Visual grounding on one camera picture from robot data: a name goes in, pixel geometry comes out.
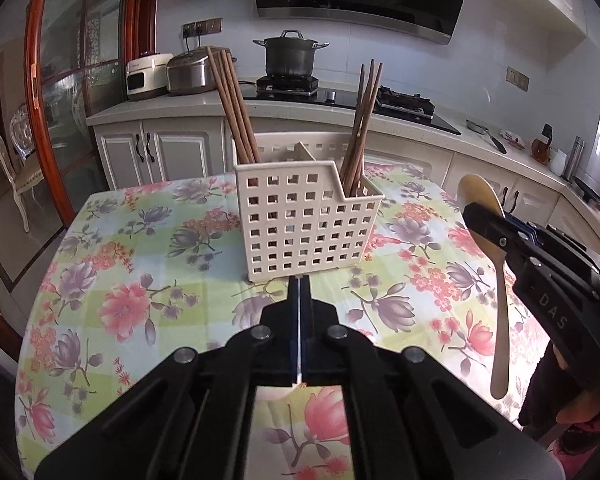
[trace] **utensil holder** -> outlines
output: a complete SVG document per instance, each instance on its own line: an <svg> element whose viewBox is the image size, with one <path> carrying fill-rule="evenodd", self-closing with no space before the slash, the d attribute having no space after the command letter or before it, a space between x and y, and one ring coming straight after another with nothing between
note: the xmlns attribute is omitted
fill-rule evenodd
<svg viewBox="0 0 600 480"><path fill-rule="evenodd" d="M249 280L358 263L384 195L363 174L355 196L344 196L338 168L350 133L255 137L261 163L237 164L234 155Z"/></svg>

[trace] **stove burner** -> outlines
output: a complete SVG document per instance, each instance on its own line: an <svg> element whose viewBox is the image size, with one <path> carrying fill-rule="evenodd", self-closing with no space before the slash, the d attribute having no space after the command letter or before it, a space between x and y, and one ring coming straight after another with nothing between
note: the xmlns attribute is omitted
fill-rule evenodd
<svg viewBox="0 0 600 480"><path fill-rule="evenodd" d="M420 94L408 95L394 92L386 86L381 86L378 89L378 98L376 99L378 106L396 110L398 112L408 112L418 117L427 119L433 118L435 106L429 99L424 99Z"/></svg>
<svg viewBox="0 0 600 480"><path fill-rule="evenodd" d="M256 81L258 94L286 94L312 96L318 91L318 80L303 76L269 76Z"/></svg>

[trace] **glass door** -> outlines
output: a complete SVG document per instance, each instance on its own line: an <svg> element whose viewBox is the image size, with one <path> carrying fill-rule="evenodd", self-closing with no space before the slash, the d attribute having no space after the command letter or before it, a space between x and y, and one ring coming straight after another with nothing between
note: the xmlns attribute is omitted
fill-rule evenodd
<svg viewBox="0 0 600 480"><path fill-rule="evenodd" d="M40 166L68 226L107 189L86 118L124 99L121 0L30 0L27 111Z"/></svg>

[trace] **electrical outlet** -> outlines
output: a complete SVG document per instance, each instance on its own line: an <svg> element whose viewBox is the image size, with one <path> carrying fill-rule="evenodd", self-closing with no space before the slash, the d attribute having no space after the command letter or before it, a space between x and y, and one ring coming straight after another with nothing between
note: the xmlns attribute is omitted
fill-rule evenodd
<svg viewBox="0 0 600 480"><path fill-rule="evenodd" d="M212 18L202 20L201 22L185 23L182 26L183 38L195 38L198 34L205 36L207 34L217 34L222 31L222 18Z"/></svg>
<svg viewBox="0 0 600 480"><path fill-rule="evenodd" d="M507 66L507 82L527 92L529 90L529 78L515 68Z"/></svg>

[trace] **pot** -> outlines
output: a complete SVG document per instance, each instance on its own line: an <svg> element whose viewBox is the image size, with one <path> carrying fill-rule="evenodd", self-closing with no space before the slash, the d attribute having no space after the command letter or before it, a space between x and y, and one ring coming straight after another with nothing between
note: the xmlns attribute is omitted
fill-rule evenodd
<svg viewBox="0 0 600 480"><path fill-rule="evenodd" d="M296 38L288 38L290 32L296 33ZM329 43L318 43L305 39L299 30L284 30L279 38L253 40L253 43L267 49L265 70L267 75L307 76L314 72L315 51L329 46Z"/></svg>
<svg viewBox="0 0 600 480"><path fill-rule="evenodd" d="M222 50L226 50L231 57L228 48L222 46L210 47L216 65L220 65ZM206 47L189 50L172 57L167 63L167 90L171 94L186 95L208 92L216 88L216 80L211 70L211 62L206 55Z"/></svg>

